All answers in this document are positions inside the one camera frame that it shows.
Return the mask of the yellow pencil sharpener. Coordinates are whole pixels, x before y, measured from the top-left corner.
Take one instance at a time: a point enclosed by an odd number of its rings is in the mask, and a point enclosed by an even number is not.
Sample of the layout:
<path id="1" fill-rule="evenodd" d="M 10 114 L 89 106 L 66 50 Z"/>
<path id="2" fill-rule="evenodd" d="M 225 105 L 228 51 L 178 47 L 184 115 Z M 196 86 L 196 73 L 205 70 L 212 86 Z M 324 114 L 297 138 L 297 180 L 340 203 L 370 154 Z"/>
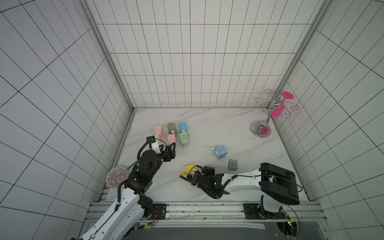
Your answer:
<path id="1" fill-rule="evenodd" d="M 194 174 L 196 171 L 193 164 L 185 166 L 185 171 L 181 173 L 181 176 L 187 178 L 189 174 Z"/>

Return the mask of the mint green pencil sharpener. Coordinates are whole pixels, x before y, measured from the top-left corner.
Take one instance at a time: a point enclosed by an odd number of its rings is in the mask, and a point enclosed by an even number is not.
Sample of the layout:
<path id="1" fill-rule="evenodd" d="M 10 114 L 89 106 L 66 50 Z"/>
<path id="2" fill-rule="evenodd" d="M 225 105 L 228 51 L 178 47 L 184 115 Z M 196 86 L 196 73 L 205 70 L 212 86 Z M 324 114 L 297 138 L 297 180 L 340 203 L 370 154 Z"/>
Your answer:
<path id="1" fill-rule="evenodd" d="M 184 150 L 189 146 L 189 134 L 187 132 L 182 132 L 179 134 L 181 146 Z"/>

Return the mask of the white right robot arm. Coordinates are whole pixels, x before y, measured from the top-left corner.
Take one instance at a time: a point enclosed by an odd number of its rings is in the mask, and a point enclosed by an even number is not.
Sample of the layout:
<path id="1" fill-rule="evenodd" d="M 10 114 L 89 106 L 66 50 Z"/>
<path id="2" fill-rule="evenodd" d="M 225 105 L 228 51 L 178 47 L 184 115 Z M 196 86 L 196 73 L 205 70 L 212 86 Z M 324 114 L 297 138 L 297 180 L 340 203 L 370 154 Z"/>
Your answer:
<path id="1" fill-rule="evenodd" d="M 299 192 L 303 190 L 294 172 L 269 163 L 261 163 L 260 168 L 252 172 L 234 175 L 216 174 L 212 167 L 196 165 L 179 177 L 215 200 L 234 192 L 260 192 L 260 203 L 245 212 L 262 220 L 284 215 L 284 205 L 299 205 Z"/>

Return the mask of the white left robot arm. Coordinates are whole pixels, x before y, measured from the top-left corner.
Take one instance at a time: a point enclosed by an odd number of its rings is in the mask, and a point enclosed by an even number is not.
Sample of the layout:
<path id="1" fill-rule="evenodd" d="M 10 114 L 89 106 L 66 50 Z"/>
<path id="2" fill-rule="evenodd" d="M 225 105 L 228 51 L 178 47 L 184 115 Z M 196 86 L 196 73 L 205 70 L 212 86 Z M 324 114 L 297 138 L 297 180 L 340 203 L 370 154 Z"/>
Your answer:
<path id="1" fill-rule="evenodd" d="M 162 164 L 175 157 L 176 143 L 167 145 L 155 136 L 147 137 L 128 178 L 118 185 L 117 199 L 80 239 L 122 240 L 133 230 L 146 228 L 149 224 L 135 227 L 142 218 L 149 218 L 153 211 L 153 200 L 145 193 Z"/>

